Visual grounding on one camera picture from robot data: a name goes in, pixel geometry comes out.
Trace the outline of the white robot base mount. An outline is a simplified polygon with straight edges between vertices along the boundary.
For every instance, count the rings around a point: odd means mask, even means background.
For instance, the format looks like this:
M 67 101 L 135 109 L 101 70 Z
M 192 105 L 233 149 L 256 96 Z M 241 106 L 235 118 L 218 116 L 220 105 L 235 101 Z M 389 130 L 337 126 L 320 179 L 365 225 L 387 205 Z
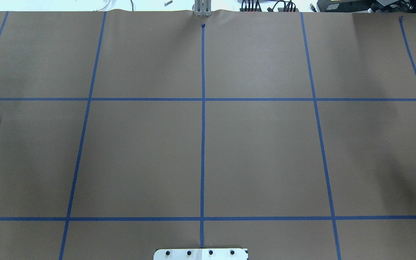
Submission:
M 248 249 L 243 248 L 179 248 L 160 249 L 154 260 L 248 260 Z

